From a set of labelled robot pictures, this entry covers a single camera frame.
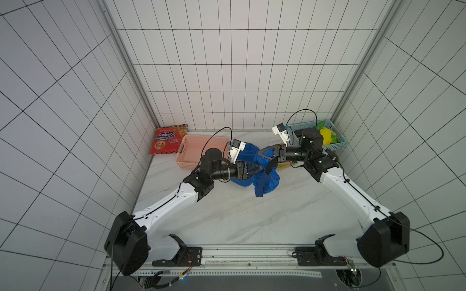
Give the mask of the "blue baseball cap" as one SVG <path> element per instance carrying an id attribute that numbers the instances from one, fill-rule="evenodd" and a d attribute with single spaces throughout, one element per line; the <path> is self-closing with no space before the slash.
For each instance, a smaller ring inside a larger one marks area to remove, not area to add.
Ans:
<path id="1" fill-rule="evenodd" d="M 237 161 L 246 162 L 248 164 L 248 170 L 254 169 L 255 164 L 261 165 L 263 169 L 258 174 L 254 175 L 252 178 L 248 180 L 238 180 L 238 179 L 232 178 L 231 181 L 233 183 L 238 184 L 243 187 L 248 187 L 253 184 L 256 185 L 259 182 L 259 180 L 261 179 L 262 175 L 265 172 L 266 167 L 268 166 L 270 162 L 269 159 L 266 159 L 264 157 L 257 155 L 257 152 L 259 150 L 260 149 L 256 145 L 253 145 L 251 143 L 246 143 L 245 149 L 239 153 Z"/>

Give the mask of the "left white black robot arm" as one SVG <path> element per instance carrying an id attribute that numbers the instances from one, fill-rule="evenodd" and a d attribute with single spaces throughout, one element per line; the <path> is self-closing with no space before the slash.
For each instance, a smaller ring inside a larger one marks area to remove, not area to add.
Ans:
<path id="1" fill-rule="evenodd" d="M 208 149 L 200 158 L 200 164 L 171 194 L 135 214 L 124 211 L 116 216 L 104 244 L 112 264 L 122 276 L 132 275 L 151 261 L 168 266 L 184 264 L 185 243 L 177 235 L 161 237 L 156 231 L 172 215 L 210 193 L 215 181 L 248 180 L 262 170 L 259 164 L 232 162 L 219 149 Z"/>

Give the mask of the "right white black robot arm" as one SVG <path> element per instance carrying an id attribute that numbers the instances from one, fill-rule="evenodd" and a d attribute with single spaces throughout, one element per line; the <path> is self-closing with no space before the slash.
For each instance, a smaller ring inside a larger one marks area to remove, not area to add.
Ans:
<path id="1" fill-rule="evenodd" d="M 274 164 L 302 162 L 303 168 L 327 187 L 346 205 L 358 220 L 360 230 L 332 233 L 316 240 L 319 262 L 330 258 L 361 258 L 373 267 L 382 267 L 410 250 L 410 220 L 402 212 L 393 213 L 354 185 L 344 173 L 339 157 L 323 148 L 324 137 L 316 128 L 302 132 L 296 146 L 290 144 L 283 124 L 272 128 L 281 139 L 258 152 Z"/>

